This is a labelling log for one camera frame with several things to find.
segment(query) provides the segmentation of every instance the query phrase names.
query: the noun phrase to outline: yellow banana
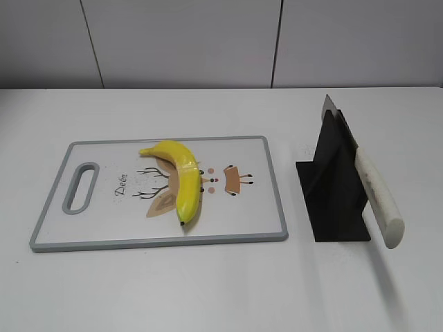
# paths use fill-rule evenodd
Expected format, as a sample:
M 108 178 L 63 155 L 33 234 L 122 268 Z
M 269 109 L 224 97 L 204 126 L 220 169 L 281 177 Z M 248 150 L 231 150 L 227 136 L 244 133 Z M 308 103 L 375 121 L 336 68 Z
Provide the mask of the yellow banana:
M 156 156 L 175 165 L 179 174 L 177 214 L 181 225 L 190 222 L 200 201 L 200 171 L 192 152 L 180 142 L 162 140 L 154 147 L 140 150 L 139 154 Z

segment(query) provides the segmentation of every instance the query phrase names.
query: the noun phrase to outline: cutting board handle hole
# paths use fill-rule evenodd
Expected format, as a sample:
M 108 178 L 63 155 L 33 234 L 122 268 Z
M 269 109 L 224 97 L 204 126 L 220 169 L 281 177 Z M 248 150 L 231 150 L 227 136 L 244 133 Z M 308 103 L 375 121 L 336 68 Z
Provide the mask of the cutting board handle hole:
M 91 201 L 99 169 L 99 166 L 92 162 L 83 163 L 75 169 L 63 200 L 64 213 L 77 214 L 86 210 Z

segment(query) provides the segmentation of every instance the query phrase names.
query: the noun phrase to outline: gray cutting board rim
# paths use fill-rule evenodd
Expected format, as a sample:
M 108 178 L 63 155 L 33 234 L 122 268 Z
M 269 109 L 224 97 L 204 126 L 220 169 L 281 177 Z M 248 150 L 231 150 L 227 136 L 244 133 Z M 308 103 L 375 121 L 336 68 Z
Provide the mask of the gray cutting board rim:
M 280 222 L 280 231 L 265 233 L 243 233 L 243 234 L 218 234 L 208 236 L 184 236 L 184 237 L 161 237 L 161 238 L 144 238 L 144 239 L 112 239 L 102 241 L 72 241 L 72 242 L 46 242 L 39 243 L 37 237 L 45 221 L 46 213 L 51 205 L 54 193 L 59 185 L 60 179 L 64 173 L 66 164 L 69 161 L 71 152 L 74 147 L 81 145 L 101 145 L 116 143 L 140 143 L 140 142 L 158 142 L 161 140 L 177 140 L 181 142 L 192 141 L 232 141 L 232 140 L 261 140 L 263 150 L 266 155 L 267 167 L 272 183 L 273 195 L 275 198 L 276 209 Z M 288 237 L 287 225 L 284 219 L 284 213 L 278 191 L 277 181 L 273 170 L 271 154 L 267 139 L 264 136 L 227 136 L 227 137 L 201 137 L 201 138 L 164 138 L 164 139 L 147 139 L 147 140 L 98 140 L 98 141 L 79 141 L 69 145 L 66 155 L 62 161 L 62 165 L 57 173 L 54 184 L 48 195 L 42 213 L 35 226 L 34 232 L 30 238 L 30 248 L 34 252 L 63 252 L 78 250 L 107 250 L 107 249 L 126 249 L 126 248 L 148 248 L 161 246 L 187 246 L 200 244 L 216 244 L 216 243 L 248 243 L 248 242 L 270 242 L 284 241 Z

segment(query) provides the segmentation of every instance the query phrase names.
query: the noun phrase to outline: banana tip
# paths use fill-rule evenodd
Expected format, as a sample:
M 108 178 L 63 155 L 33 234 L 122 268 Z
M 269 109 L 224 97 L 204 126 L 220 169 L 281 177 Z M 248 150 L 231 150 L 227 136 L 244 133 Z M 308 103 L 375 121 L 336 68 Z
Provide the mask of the banana tip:
M 151 154 L 151 149 L 141 149 L 140 151 L 138 151 L 138 153 L 141 156 L 150 156 Z

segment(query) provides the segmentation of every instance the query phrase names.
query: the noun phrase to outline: deer ear drawing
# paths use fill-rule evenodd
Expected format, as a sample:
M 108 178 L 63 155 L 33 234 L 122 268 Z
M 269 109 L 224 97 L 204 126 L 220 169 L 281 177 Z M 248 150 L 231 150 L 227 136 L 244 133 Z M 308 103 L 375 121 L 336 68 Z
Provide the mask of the deer ear drawing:
M 177 197 L 171 190 L 166 190 L 163 194 L 154 199 L 146 217 L 160 216 L 166 212 L 172 211 L 175 209 L 176 199 Z
M 175 170 L 175 166 L 170 163 L 169 161 L 160 159 L 160 158 L 156 158 L 157 161 L 157 165 L 163 170 L 168 172 L 169 174 L 176 172 Z

